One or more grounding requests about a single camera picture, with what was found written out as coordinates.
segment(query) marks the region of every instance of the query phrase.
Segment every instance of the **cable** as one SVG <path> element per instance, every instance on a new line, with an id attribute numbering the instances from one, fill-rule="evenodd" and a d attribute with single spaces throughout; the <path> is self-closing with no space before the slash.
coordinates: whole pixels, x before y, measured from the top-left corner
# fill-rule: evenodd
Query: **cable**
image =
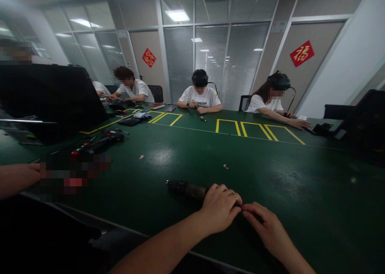
<path id="1" fill-rule="evenodd" d="M 290 106 L 289 106 L 289 108 L 288 108 L 288 111 L 290 110 L 290 107 L 292 106 L 292 103 L 293 103 L 293 101 L 294 101 L 294 98 L 296 97 L 296 94 L 297 94 L 297 91 L 295 90 L 295 88 L 293 88 L 293 87 L 290 87 L 290 88 L 292 88 L 292 89 L 294 90 L 294 97 L 293 97 L 293 99 L 292 99 L 292 102 L 290 103 Z"/>
<path id="2" fill-rule="evenodd" d="M 217 90 L 217 85 L 216 85 L 215 83 L 213 83 L 213 82 L 208 82 L 208 84 L 214 84 L 215 90 L 216 90 L 216 92 L 217 92 L 217 96 L 218 96 L 218 98 L 219 98 L 219 94 L 218 94 L 218 90 Z"/>

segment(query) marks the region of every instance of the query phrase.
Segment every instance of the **screwdriver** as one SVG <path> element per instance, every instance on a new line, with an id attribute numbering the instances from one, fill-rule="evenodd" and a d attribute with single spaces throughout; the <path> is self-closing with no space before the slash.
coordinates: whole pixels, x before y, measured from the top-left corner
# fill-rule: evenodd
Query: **screwdriver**
<path id="1" fill-rule="evenodd" d="M 121 133 L 125 133 L 125 134 L 127 134 L 127 135 L 130 134 L 129 132 L 122 131 L 121 129 L 118 129 L 118 128 L 115 128 L 115 130 L 117 130 L 118 132 L 121 132 Z"/>

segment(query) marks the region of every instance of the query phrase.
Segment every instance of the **black office chair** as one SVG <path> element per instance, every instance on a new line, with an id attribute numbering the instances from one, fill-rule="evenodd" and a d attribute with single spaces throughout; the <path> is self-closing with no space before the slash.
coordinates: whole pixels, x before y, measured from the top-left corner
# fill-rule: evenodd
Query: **black office chair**
<path id="1" fill-rule="evenodd" d="M 152 95 L 154 96 L 154 101 L 156 103 L 162 103 L 164 102 L 163 100 L 163 88 L 162 86 L 152 86 L 152 85 L 148 85 L 148 87 L 150 88 L 150 91 L 152 93 Z"/>
<path id="2" fill-rule="evenodd" d="M 107 88 L 107 90 L 108 90 L 111 94 L 113 94 L 113 93 L 115 93 L 115 92 L 117 91 L 118 86 L 115 86 L 115 85 L 109 85 L 109 86 L 106 86 L 106 88 Z"/>
<path id="3" fill-rule="evenodd" d="M 246 111 L 249 107 L 249 99 L 251 96 L 249 95 L 243 95 L 241 96 L 241 102 L 239 103 L 239 109 L 238 112 Z"/>
<path id="4" fill-rule="evenodd" d="M 344 120 L 354 108 L 355 106 L 347 105 L 325 105 L 324 119 Z"/>

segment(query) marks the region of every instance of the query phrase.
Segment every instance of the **green workbench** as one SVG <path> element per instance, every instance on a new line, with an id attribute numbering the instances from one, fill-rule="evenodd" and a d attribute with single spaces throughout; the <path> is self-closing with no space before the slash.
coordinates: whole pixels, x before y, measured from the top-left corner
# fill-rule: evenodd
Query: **green workbench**
<path id="1" fill-rule="evenodd" d="M 101 136 L 98 129 L 116 127 L 130 133 L 105 152 L 112 156 L 111 170 L 64 205 L 153 236 L 201 206 L 169 192 L 166 180 L 225 184 L 244 203 L 257 201 L 275 212 L 318 273 L 379 271 L 385 244 L 384 169 L 353 157 L 335 140 L 261 115 L 222 111 L 204 114 L 204 122 L 195 110 L 165 114 L 167 108 L 150 113 L 148 123 L 126 127 L 115 124 L 121 119 L 115 117 L 79 134 Z M 28 163 L 55 150 L 1 139 L 6 145 L 1 163 L 4 157 L 6 163 Z M 242 216 L 192 252 L 245 272 L 280 269 Z"/>

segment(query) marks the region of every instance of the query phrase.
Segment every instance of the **white t-shirt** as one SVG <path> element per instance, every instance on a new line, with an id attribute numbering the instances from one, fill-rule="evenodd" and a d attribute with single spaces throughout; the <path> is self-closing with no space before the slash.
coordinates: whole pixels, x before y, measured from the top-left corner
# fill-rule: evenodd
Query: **white t-shirt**
<path id="1" fill-rule="evenodd" d="M 154 96 L 152 95 L 150 88 L 142 80 L 139 79 L 135 80 L 135 84 L 132 87 L 132 90 L 130 87 L 121 84 L 117 92 L 119 94 L 127 93 L 130 98 L 134 98 L 141 94 L 144 94 L 146 96 L 146 102 L 154 102 Z"/>
<path id="2" fill-rule="evenodd" d="M 101 82 L 93 81 L 92 84 L 96 91 L 101 91 L 103 94 L 107 96 L 111 95 L 111 93 L 107 90 L 105 85 L 103 85 Z"/>
<path id="3" fill-rule="evenodd" d="M 217 93 L 213 88 L 206 87 L 205 92 L 199 95 L 193 86 L 188 87 L 183 95 L 179 98 L 179 101 L 185 103 L 191 103 L 195 101 L 198 107 L 211 108 L 221 104 Z"/>
<path id="4" fill-rule="evenodd" d="M 249 108 L 245 112 L 258 113 L 259 109 L 268 108 L 274 112 L 283 111 L 281 100 L 272 99 L 267 105 L 263 102 L 262 97 L 259 95 L 253 95 L 250 101 Z"/>

